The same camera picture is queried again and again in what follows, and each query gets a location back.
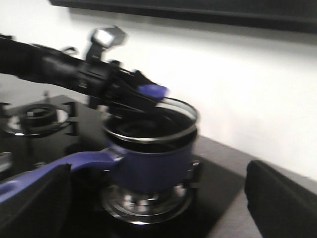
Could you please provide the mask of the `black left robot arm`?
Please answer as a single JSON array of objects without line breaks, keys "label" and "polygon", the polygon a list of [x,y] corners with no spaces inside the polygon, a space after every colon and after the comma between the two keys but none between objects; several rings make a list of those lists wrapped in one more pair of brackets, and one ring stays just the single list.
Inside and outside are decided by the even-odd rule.
[{"label": "black left robot arm", "polygon": [[[40,45],[0,37],[0,71],[20,79],[52,84],[90,97],[90,107],[146,112],[160,101],[140,91],[151,81],[126,73],[118,63],[101,61],[103,44],[92,41],[85,60]],[[54,238],[71,204],[71,173],[83,168],[110,169],[104,151],[75,153],[0,185],[0,235],[3,238]]]}]

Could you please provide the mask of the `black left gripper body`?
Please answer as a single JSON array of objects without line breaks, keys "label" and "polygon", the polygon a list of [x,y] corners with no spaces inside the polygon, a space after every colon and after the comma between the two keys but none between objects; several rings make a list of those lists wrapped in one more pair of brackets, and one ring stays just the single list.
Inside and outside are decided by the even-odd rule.
[{"label": "black left gripper body", "polygon": [[108,62],[94,61],[82,62],[77,66],[78,85],[83,93],[89,96],[88,107],[96,109],[104,104],[104,94],[115,75],[119,72],[121,62],[111,60]]}]

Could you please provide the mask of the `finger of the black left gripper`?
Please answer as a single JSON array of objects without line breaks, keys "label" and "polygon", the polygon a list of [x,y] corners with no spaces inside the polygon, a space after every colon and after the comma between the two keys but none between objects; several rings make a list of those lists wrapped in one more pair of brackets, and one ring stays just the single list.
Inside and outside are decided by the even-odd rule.
[{"label": "finger of the black left gripper", "polygon": [[142,93],[124,93],[112,97],[107,112],[115,117],[143,114],[156,106],[156,98]]},{"label": "finger of the black left gripper", "polygon": [[145,75],[141,71],[136,70],[134,72],[129,72],[129,73],[120,71],[118,78],[119,78],[119,85],[123,88],[124,91],[127,91],[128,93],[132,93],[132,95],[137,97],[146,97],[154,101],[159,100],[155,96],[142,93],[139,91],[140,86],[145,86],[145,85],[157,86],[156,83],[154,83],[153,81],[145,77]]}]

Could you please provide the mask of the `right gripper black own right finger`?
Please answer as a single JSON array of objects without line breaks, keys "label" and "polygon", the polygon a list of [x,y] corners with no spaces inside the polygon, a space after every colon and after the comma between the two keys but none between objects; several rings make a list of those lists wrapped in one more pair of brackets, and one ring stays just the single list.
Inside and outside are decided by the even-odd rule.
[{"label": "right gripper black own right finger", "polygon": [[317,196],[260,160],[247,165],[248,210],[264,238],[315,238]]}]

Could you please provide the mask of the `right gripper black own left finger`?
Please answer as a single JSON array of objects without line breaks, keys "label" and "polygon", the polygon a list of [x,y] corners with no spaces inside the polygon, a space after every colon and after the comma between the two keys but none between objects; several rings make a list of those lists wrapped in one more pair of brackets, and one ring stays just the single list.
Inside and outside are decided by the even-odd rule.
[{"label": "right gripper black own left finger", "polygon": [[0,236],[58,237],[71,200],[70,165],[59,165],[0,204]]}]

